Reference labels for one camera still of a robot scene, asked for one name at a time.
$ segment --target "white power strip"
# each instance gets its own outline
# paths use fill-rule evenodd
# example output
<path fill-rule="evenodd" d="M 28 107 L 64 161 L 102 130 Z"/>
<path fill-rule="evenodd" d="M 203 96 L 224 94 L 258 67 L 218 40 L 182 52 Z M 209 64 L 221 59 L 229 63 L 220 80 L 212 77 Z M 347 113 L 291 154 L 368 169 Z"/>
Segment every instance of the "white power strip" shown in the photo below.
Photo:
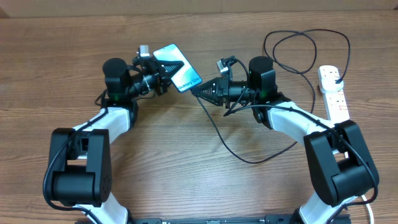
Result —
<path fill-rule="evenodd" d="M 334 123 L 341 123 L 349 119 L 347 102 L 344 97 L 343 87 L 344 81 L 336 84 L 336 80 L 340 78 L 338 69 L 331 65 L 324 65 L 318 69 L 319 88 L 323 95 L 326 115 L 328 119 Z M 374 224 L 373 212 L 370 204 L 366 204 L 368 208 L 370 224 Z"/>

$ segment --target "wood grain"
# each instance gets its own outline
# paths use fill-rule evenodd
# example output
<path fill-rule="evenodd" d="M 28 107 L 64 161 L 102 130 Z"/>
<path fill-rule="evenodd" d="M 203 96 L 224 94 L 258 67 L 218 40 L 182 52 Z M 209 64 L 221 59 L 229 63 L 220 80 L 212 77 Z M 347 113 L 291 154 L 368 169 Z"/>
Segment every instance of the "wood grain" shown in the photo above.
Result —
<path fill-rule="evenodd" d="M 397 0 L 0 0 L 11 18 L 392 10 Z"/>
<path fill-rule="evenodd" d="M 112 57 L 130 61 L 139 44 L 152 50 L 177 44 L 204 81 L 217 77 L 215 62 L 235 55 L 244 63 L 262 54 L 273 30 L 328 28 L 345 33 L 352 54 L 345 79 L 350 115 L 361 127 L 381 176 L 372 204 L 376 223 L 398 214 L 398 13 L 273 12 L 179 16 L 103 16 L 0 20 L 0 223 L 73 223 L 77 212 L 50 209 L 42 197 L 51 132 L 98 112 L 93 100 L 105 88 L 101 67 Z M 343 68 L 346 43 L 311 34 L 318 60 L 309 80 L 317 88 L 320 65 Z M 270 38 L 270 45 L 283 35 Z M 277 57 L 305 69 L 313 46 L 304 38 L 280 45 Z M 280 91 L 308 110 L 305 80 L 276 67 Z M 234 76 L 244 80 L 243 70 Z M 317 90 L 314 113 L 325 117 Z M 252 161 L 292 143 L 257 124 L 250 111 L 226 118 L 205 104 L 227 143 Z M 134 129 L 111 146 L 113 193 L 136 218 L 254 217 L 291 213 L 313 192 L 302 146 L 261 165 L 244 164 L 220 143 L 196 99 L 175 88 L 139 102 Z M 366 223 L 364 207 L 350 208 Z"/>

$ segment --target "smartphone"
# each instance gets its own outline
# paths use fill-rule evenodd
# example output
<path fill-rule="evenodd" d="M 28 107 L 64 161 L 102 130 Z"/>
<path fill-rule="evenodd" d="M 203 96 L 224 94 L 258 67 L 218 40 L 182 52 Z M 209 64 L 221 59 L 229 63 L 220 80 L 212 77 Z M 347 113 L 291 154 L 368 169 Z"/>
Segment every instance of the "smartphone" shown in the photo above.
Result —
<path fill-rule="evenodd" d="M 202 80 L 199 74 L 175 44 L 170 44 L 162 49 L 156 50 L 154 56 L 160 61 L 183 62 L 182 67 L 171 78 L 180 93 L 201 84 Z"/>

